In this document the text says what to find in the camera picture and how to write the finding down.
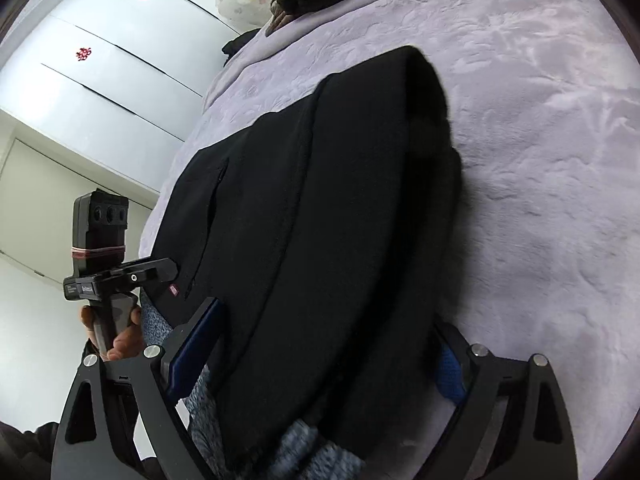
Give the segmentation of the black pants with patterned side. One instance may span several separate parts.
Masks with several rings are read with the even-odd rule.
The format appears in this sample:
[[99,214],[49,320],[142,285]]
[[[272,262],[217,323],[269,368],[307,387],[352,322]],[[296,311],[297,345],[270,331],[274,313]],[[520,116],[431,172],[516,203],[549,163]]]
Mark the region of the black pants with patterned side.
[[412,47],[193,156],[152,249],[177,277],[145,296],[173,326],[220,302],[207,392],[231,472],[264,471],[298,421],[375,450],[436,365],[460,191],[444,90]]

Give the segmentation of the white wardrobe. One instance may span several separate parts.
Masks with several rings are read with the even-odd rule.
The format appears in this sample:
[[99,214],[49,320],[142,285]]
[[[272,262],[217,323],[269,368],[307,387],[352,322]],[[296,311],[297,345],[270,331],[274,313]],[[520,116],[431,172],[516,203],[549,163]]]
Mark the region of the white wardrobe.
[[1,71],[1,108],[157,192],[236,35],[215,0],[62,0]]

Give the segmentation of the black garment beside bed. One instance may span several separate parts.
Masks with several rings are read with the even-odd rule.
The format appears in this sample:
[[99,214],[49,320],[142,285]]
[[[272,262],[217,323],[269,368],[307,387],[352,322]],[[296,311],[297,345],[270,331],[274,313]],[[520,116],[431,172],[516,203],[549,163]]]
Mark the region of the black garment beside bed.
[[259,28],[243,32],[236,38],[228,41],[222,48],[221,52],[227,57],[224,61],[228,63],[238,52],[242,50],[257,34],[260,32]]

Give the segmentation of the white floral plastic bag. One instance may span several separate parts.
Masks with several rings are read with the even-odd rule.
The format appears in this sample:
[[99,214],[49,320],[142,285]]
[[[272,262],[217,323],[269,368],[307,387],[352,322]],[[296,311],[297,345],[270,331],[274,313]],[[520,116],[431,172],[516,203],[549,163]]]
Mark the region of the white floral plastic bag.
[[236,24],[264,26],[270,18],[272,0],[215,0],[218,13]]

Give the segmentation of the brown knitted garment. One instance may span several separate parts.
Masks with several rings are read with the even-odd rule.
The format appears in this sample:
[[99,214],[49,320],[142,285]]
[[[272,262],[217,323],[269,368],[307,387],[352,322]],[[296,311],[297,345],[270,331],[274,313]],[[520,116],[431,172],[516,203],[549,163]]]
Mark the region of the brown knitted garment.
[[273,15],[272,21],[266,30],[266,36],[272,35],[277,30],[283,28],[288,23],[294,20],[294,16],[286,14],[284,11],[279,11]]

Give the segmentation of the lilac plush bed blanket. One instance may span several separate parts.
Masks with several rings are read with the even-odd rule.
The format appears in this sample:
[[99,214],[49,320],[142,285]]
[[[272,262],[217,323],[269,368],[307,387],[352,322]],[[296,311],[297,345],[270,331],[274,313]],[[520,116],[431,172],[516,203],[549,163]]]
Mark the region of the lilac plush bed blanket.
[[600,0],[346,0],[261,30],[210,86],[140,252],[200,148],[405,44],[463,162],[442,310],[493,352],[548,356],[592,479],[639,408],[639,64]]

